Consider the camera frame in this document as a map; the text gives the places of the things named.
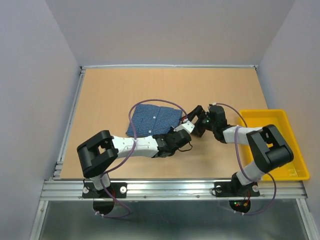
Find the blue plaid long sleeve shirt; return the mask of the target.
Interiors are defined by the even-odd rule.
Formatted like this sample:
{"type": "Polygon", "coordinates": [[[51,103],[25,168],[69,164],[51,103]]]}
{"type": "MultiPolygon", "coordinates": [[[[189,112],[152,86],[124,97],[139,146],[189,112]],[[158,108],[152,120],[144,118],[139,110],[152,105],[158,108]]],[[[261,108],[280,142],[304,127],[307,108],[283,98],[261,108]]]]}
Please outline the blue plaid long sleeve shirt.
{"type": "Polygon", "coordinates": [[[182,113],[182,110],[172,107],[139,104],[131,117],[136,137],[167,134],[171,127],[176,128],[180,124],[182,113]]]}

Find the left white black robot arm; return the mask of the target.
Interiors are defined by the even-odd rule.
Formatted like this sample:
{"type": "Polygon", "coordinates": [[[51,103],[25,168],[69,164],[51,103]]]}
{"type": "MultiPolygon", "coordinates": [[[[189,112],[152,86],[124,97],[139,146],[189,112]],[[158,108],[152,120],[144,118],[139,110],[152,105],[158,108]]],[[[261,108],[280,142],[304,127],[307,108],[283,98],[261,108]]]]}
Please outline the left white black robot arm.
{"type": "Polygon", "coordinates": [[[146,137],[118,137],[102,130],[77,148],[83,177],[90,179],[100,197],[111,193],[111,182],[105,170],[116,159],[130,157],[166,158],[191,142],[186,129],[146,137]]]}

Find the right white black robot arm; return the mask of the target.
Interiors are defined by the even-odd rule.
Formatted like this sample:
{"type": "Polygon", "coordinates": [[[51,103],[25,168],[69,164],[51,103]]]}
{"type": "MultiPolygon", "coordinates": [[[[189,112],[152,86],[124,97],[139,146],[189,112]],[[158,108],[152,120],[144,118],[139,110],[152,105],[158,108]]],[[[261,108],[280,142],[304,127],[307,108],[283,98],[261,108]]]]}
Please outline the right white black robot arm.
{"type": "Polygon", "coordinates": [[[192,134],[202,137],[205,131],[211,131],[216,140],[224,144],[235,144],[236,156],[239,159],[239,145],[247,145],[253,161],[240,165],[240,171],[234,173],[227,190],[233,195],[242,195],[253,183],[274,169],[280,168],[294,159],[294,153],[278,128],[269,124],[263,127],[244,127],[228,124],[225,104],[210,104],[208,111],[198,105],[181,121],[190,124],[194,117],[192,134]]]}

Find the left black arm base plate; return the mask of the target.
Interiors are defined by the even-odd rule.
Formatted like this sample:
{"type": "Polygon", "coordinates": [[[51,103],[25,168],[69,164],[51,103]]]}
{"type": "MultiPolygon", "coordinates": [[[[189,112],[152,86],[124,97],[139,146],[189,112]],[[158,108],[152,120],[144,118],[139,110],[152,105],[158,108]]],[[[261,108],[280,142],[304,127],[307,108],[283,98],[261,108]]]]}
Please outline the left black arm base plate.
{"type": "MultiPolygon", "coordinates": [[[[117,199],[124,199],[127,197],[127,183],[126,182],[114,182],[110,186],[106,187],[108,192],[117,199]]],[[[92,182],[85,182],[82,189],[82,198],[84,199],[98,199],[98,198],[110,198],[104,189],[96,190],[92,182]]]]}

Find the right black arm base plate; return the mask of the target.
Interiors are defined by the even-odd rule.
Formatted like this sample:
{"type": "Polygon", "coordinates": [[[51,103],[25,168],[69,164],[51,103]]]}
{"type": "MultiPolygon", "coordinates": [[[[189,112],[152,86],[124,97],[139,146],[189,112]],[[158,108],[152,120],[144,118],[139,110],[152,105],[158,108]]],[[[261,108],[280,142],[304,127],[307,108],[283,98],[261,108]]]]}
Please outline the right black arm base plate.
{"type": "Polygon", "coordinates": [[[256,182],[248,185],[235,186],[230,181],[217,181],[213,184],[211,194],[218,198],[231,198],[231,197],[259,197],[260,191],[256,182]]]}

